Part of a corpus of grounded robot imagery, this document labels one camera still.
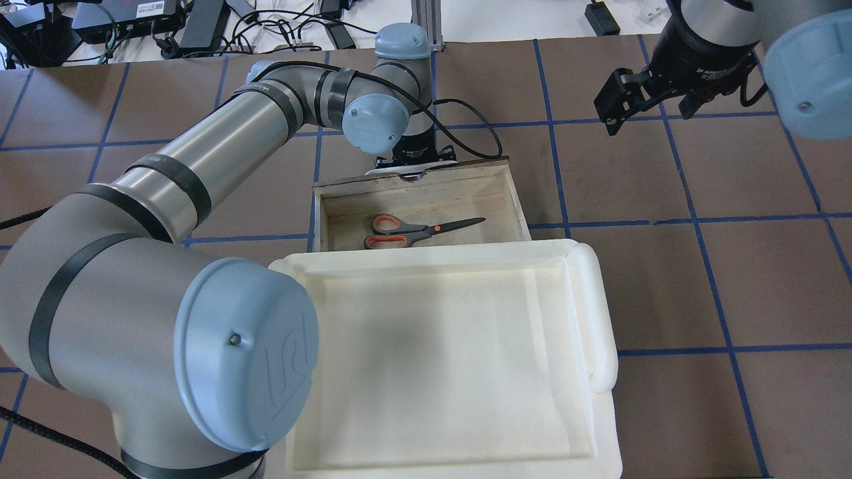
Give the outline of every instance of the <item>tray handle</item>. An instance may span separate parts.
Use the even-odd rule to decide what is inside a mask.
[[[584,317],[579,318],[588,331],[592,354],[589,388],[597,394],[613,390],[619,375],[619,355],[615,349],[613,324],[609,319],[607,296],[603,291],[601,265],[591,246],[579,243],[567,254],[569,264],[577,268],[580,297],[584,304]]]

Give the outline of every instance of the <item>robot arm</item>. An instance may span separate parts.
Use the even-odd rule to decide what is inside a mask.
[[[852,1],[669,0],[666,24],[648,66],[619,68],[595,98],[610,136],[626,119],[661,101],[683,96],[681,115],[692,118],[716,95],[740,89],[757,65],[752,49],[763,41],[766,84],[781,121],[818,139],[852,136]]]
[[[259,264],[173,243],[305,123],[390,150],[416,112],[410,98],[431,102],[429,45],[419,26],[397,24],[376,53],[375,80],[267,65],[115,182],[63,199],[3,262],[3,349],[34,378],[105,403],[136,475],[258,477],[296,422],[318,348],[307,293]]]

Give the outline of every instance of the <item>black band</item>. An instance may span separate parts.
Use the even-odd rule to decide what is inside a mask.
[[[325,122],[322,121],[322,109],[320,108],[320,96],[322,95],[322,87],[325,86],[325,79],[331,74],[331,70],[325,70],[319,76],[319,82],[317,82],[317,88],[314,89],[314,116],[317,118],[317,125],[328,128],[325,126]]]
[[[132,238],[140,238],[140,236],[130,233],[118,233],[92,241],[84,246],[83,249],[74,253],[72,257],[68,258],[68,261],[56,271],[56,274],[50,279],[47,287],[44,288],[42,297],[38,300],[36,312],[32,316],[29,344],[32,365],[46,383],[64,389],[54,374],[53,366],[50,364],[49,344],[50,330],[53,327],[56,309],[59,308],[59,303],[62,301],[62,297],[65,296],[65,291],[68,290],[68,286],[71,285],[74,278],[77,277],[80,271],[94,257],[101,254],[106,248]]]
[[[152,153],[143,156],[139,161],[133,163],[124,172],[127,173],[134,168],[148,168],[157,171],[160,175],[169,178],[183,193],[186,193],[195,206],[195,226],[201,224],[210,215],[213,205],[210,201],[210,193],[194,171],[171,156]]]
[[[287,98],[287,94],[280,89],[275,88],[271,84],[254,83],[245,84],[237,88],[227,100],[231,101],[247,91],[255,91],[257,93],[264,94],[278,105],[278,108],[281,109],[281,112],[287,118],[287,140],[290,140],[296,133],[296,110],[290,103],[290,98]]]
[[[328,97],[328,120],[332,128],[343,128],[343,109],[346,107],[346,92],[355,77],[355,70],[343,68],[337,72]]]
[[[77,193],[90,194],[109,201],[124,210],[128,215],[131,215],[155,240],[165,241],[166,243],[172,242],[169,232],[166,231],[163,223],[148,208],[117,189],[112,189],[106,185],[90,183]]]
[[[263,457],[268,449],[263,451],[252,451],[250,453],[240,454],[239,456],[214,465],[206,465],[204,467],[195,467],[192,469],[165,469],[155,465],[145,464],[139,459],[135,459],[127,451],[121,450],[121,460],[127,465],[130,470],[137,476],[146,477],[147,479],[219,479],[220,477],[230,476],[234,472],[245,469],[251,463]]]
[[[296,97],[296,101],[298,101],[298,102],[299,102],[299,107],[301,107],[301,108],[302,108],[302,117],[304,117],[305,112],[307,112],[307,111],[308,111],[308,105],[305,105],[305,100],[303,100],[303,99],[302,99],[302,96],[301,96],[301,95],[299,95],[299,94],[296,92],[296,89],[295,89],[295,88],[293,88],[292,86],[290,86],[290,84],[288,84],[286,81],[284,81],[284,80],[279,80],[279,79],[277,79],[277,78],[264,78],[263,80],[264,80],[264,81],[267,81],[267,82],[275,82],[276,84],[280,84],[281,86],[283,86],[283,87],[287,88],[287,89],[290,91],[290,93],[291,93],[294,97]]]
[[[412,79],[414,80],[414,83],[417,85],[417,98],[420,98],[420,95],[423,94],[423,86],[420,84],[420,80],[417,79],[417,75],[415,75],[414,72],[412,72],[411,68],[409,68],[408,66],[405,66],[401,63],[397,63],[395,61],[385,61],[384,63],[379,63],[378,65],[376,65],[376,68],[379,68],[380,66],[385,66],[385,65],[396,66],[397,68],[399,68],[403,72],[408,73],[412,77]]]

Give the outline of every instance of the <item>power adapter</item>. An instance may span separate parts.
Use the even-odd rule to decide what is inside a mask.
[[[586,5],[586,19],[598,37],[605,35],[618,35],[621,33],[619,23],[613,18],[604,2],[592,0]]]

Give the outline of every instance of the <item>black cable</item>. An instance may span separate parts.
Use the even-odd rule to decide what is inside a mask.
[[[234,43],[236,43],[240,47],[240,50],[243,50],[243,48],[244,48],[243,41],[245,41],[245,44],[246,44],[245,47],[247,49],[251,50],[252,49],[251,42],[249,42],[248,38],[245,37],[245,34],[249,30],[251,30],[252,28],[254,28],[256,26],[263,26],[264,28],[266,28],[266,26],[278,26],[278,23],[275,20],[259,20],[255,23],[247,25],[245,28],[243,28],[239,32],[234,31],[234,34],[232,35],[231,39],[227,43],[225,43],[224,47],[222,47],[221,53],[222,54],[228,53],[227,49],[229,49],[231,46],[233,46]]]
[[[287,20],[278,20],[278,29],[281,31],[281,37],[284,37],[284,41],[287,42],[291,48],[293,46],[293,42],[290,40],[290,33],[287,32],[287,28],[290,28],[290,32],[293,32],[293,28],[290,26],[290,22]]]
[[[275,63],[272,63],[269,66],[267,66],[266,68],[264,68],[251,81],[256,82],[256,81],[262,79],[268,73],[272,72],[273,70],[277,70],[278,68],[281,68],[282,66],[313,66],[313,67],[316,67],[316,68],[324,68],[326,70],[331,70],[333,72],[340,72],[340,70],[341,70],[341,67],[339,67],[339,66],[326,65],[325,63],[317,63],[315,61],[276,61]],[[457,100],[455,98],[447,98],[445,100],[440,100],[440,102],[443,102],[443,103],[447,103],[447,102],[458,103],[458,104],[460,104],[464,107],[467,107],[471,112],[473,112],[482,121],[482,123],[488,129],[488,132],[491,133],[491,136],[494,138],[494,142],[497,144],[497,152],[495,154],[485,154],[483,152],[476,151],[473,148],[469,147],[467,144],[463,143],[453,133],[451,133],[450,130],[448,130],[446,128],[446,126],[444,126],[444,124],[435,116],[434,113],[432,113],[429,110],[428,107],[426,107],[423,103],[421,103],[420,100],[418,100],[417,98],[414,98],[414,96],[409,94],[407,91],[402,89],[400,86],[393,84],[393,83],[389,82],[388,80],[386,80],[384,78],[376,77],[376,76],[371,75],[369,73],[363,73],[363,72],[357,72],[356,71],[354,73],[354,75],[355,75],[355,77],[361,77],[363,79],[370,80],[372,82],[376,82],[378,84],[384,85],[384,86],[392,89],[393,91],[399,93],[400,95],[402,95],[406,100],[410,101],[415,107],[417,107],[419,111],[426,113],[426,116],[429,117],[429,119],[431,119],[433,123],[435,123],[435,126],[438,127],[438,130],[441,130],[444,133],[444,135],[446,135],[446,137],[449,138],[450,141],[452,141],[453,143],[458,145],[464,151],[466,151],[466,152],[468,152],[468,153],[470,153],[474,156],[477,156],[479,158],[484,158],[484,159],[498,159],[498,158],[503,156],[503,143],[500,141],[500,138],[497,136],[497,131],[494,129],[494,127],[490,123],[488,123],[488,120],[482,115],[482,113],[479,113],[469,103],[466,103],[466,102],[461,101],[461,100]]]
[[[156,43],[159,38],[154,36],[154,30],[157,30],[157,19],[151,20],[151,38],[153,38]]]
[[[754,104],[757,103],[758,101],[760,101],[760,99],[763,98],[764,95],[766,95],[766,92],[769,91],[769,85],[764,83],[762,87],[757,89],[757,92],[754,94],[754,96],[752,98],[746,99],[746,88],[747,88],[747,86],[748,86],[748,77],[743,78],[743,83],[742,83],[742,85],[740,85],[740,105],[742,105],[743,107],[746,107],[746,108],[754,106]]]
[[[100,3],[96,3],[95,5],[97,5],[98,8],[101,9],[101,11],[103,11],[103,13],[105,13],[107,17],[109,17],[109,21],[113,26],[118,24],[118,22],[115,21],[115,17],[112,16],[112,13],[110,13],[109,10],[105,9],[103,5],[101,5]]]
[[[296,28],[296,35],[299,37],[299,39],[300,39],[300,40],[302,39],[302,28],[303,28],[305,25],[308,25],[308,24],[311,24],[311,23],[319,23],[320,25],[322,25],[322,26],[325,28],[325,31],[326,31],[326,32],[328,32],[328,31],[329,31],[329,28],[330,28],[330,27],[329,27],[329,26],[328,26],[328,24],[327,24],[327,23],[325,23],[324,21],[322,21],[322,20],[320,20],[320,19],[316,19],[316,18],[307,19],[307,20],[305,20],[304,22],[300,23],[300,24],[299,24],[299,27],[297,27],[297,28]]]
[[[89,58],[79,58],[77,60],[65,60],[65,63],[77,63],[78,61],[92,61],[92,60],[97,60],[99,58],[101,58],[100,55],[90,56]]]
[[[140,479],[136,474],[127,469],[127,466],[124,465],[124,463],[122,463],[118,459],[115,459],[113,456],[101,451],[97,447],[80,441],[79,439],[74,439],[73,437],[62,434],[58,430],[51,429],[44,424],[39,424],[30,418],[21,416],[15,411],[0,406],[0,419],[9,421],[10,423],[22,429],[28,430],[37,436],[50,439],[51,441],[57,442],[62,446],[70,447],[71,449],[86,454],[93,459],[97,459],[101,461],[104,465],[107,465],[110,469],[116,471],[118,474],[123,477],[126,477],[127,479]]]
[[[41,210],[26,213],[25,215],[16,216],[6,221],[0,222],[0,229],[12,228],[13,226],[18,226],[19,224],[25,222],[31,222],[32,220],[41,217],[41,215],[46,213],[49,209],[50,207],[48,206],[47,208],[42,208]]]
[[[302,26],[303,26],[303,25],[305,25],[306,23],[308,23],[310,20],[323,19],[323,18],[325,18],[325,17],[323,17],[322,15],[316,15],[316,14],[308,14],[308,13],[305,13],[305,12],[307,12],[307,11],[308,11],[308,9],[304,9],[304,10],[303,10],[303,11],[301,11],[301,12],[299,12],[299,11],[295,11],[295,10],[264,9],[264,10],[255,10],[255,11],[253,11],[253,12],[250,12],[250,13],[248,13],[248,14],[245,14],[245,15],[243,15],[243,16],[241,16],[241,17],[239,17],[239,19],[237,20],[237,22],[233,25],[233,29],[231,30],[231,42],[230,42],[228,45],[226,45],[226,48],[227,48],[227,47],[230,47],[230,46],[233,44],[233,42],[235,42],[235,41],[236,41],[236,38],[238,37],[238,34],[237,34],[237,28],[239,27],[239,25],[240,25],[240,24],[242,24],[242,23],[246,23],[246,22],[245,22],[245,21],[246,21],[246,19],[248,19],[249,17],[252,17],[252,16],[254,16],[254,15],[256,15],[256,14],[294,14],[294,15],[296,16],[296,17],[294,17],[294,19],[295,19],[295,18],[299,18],[300,16],[306,16],[306,17],[308,17],[308,20],[305,20],[304,22],[302,22],[301,24],[299,24],[299,26],[296,28],[296,35],[297,35],[299,38],[301,38],[300,33],[301,33],[301,31],[302,31]],[[330,19],[327,19],[327,21],[328,21],[328,22],[330,22],[330,23],[332,23],[332,24],[334,24],[334,25],[345,25],[345,26],[351,26],[351,27],[352,27],[352,28],[354,28],[355,30],[360,30],[360,31],[362,31],[362,32],[370,33],[370,34],[372,34],[372,35],[375,35],[375,34],[377,33],[377,32],[374,32],[373,30],[368,30],[368,29],[366,29],[366,28],[364,28],[364,27],[362,27],[362,26],[357,26],[357,25],[354,25],[354,24],[348,23],[348,22],[343,21],[343,20],[330,20]],[[247,26],[246,28],[244,28],[244,29],[242,30],[242,32],[241,32],[241,33],[245,34],[248,30],[250,30],[251,28],[253,28],[253,27],[255,27],[255,26],[258,26],[258,25],[263,25],[263,23],[262,23],[262,22],[257,22],[257,23],[251,24],[251,25]]]
[[[117,39],[115,43],[112,44],[111,48],[108,48],[104,51],[103,58],[104,63],[108,63],[109,60],[115,55],[115,52],[118,50],[118,47],[122,45],[122,43],[126,42],[128,38],[130,38],[130,34],[133,33],[132,30],[128,30],[123,37]]]
[[[23,67],[29,67],[29,65],[27,65],[24,62],[24,57],[21,56],[20,51],[14,46],[14,43],[9,41],[9,39],[5,35],[3,35],[2,32],[0,32],[0,35],[2,35],[2,37],[0,38],[0,43],[3,43],[4,45],[6,45],[6,57],[7,57],[7,59],[11,59],[11,56],[14,55],[14,56],[18,57],[18,60],[17,61],[12,60],[12,62],[17,63],[18,65],[21,65]],[[8,62],[6,64],[6,69],[7,70],[9,69]]]
[[[285,50],[298,51],[299,49],[308,49],[308,51],[322,51],[322,48],[319,45],[293,45],[292,47],[282,46],[282,47],[278,47],[276,49],[271,49],[269,51],[259,51],[259,52],[255,52],[255,53],[251,53],[251,52],[247,52],[247,51],[239,51],[239,50],[232,50],[232,51],[222,51],[222,50],[196,51],[196,52],[192,52],[192,53],[187,53],[186,55],[182,56],[181,58],[198,58],[198,57],[204,56],[204,55],[219,55],[219,56],[222,56],[222,55],[225,55],[225,54],[267,55],[267,54],[270,54],[270,53],[278,53],[280,51],[285,51]]]

